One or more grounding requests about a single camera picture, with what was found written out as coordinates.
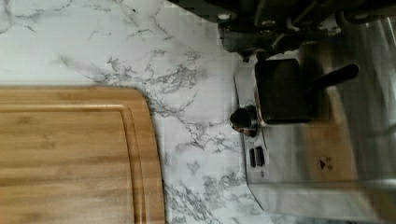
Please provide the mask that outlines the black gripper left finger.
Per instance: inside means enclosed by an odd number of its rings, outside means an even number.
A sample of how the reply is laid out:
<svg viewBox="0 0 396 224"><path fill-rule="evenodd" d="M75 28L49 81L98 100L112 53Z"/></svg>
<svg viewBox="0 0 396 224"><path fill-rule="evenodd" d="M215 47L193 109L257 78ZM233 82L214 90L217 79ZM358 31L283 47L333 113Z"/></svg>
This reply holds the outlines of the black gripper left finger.
<svg viewBox="0 0 396 224"><path fill-rule="evenodd" d="M305 123L313 118L296 59L258 61L255 78L264 123Z"/></svg>

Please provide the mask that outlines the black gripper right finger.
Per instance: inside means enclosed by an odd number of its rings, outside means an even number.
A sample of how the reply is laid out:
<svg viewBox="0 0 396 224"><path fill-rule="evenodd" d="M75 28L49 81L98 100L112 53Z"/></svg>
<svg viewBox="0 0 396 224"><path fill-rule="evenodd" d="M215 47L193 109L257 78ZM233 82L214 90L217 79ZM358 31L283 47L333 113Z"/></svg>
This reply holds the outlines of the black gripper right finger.
<svg viewBox="0 0 396 224"><path fill-rule="evenodd" d="M334 86L358 76L360 68L356 64L349 64L337 70L331 71L329 74L323 75L312 80L307 92L313 93L324 90L330 86Z"/></svg>

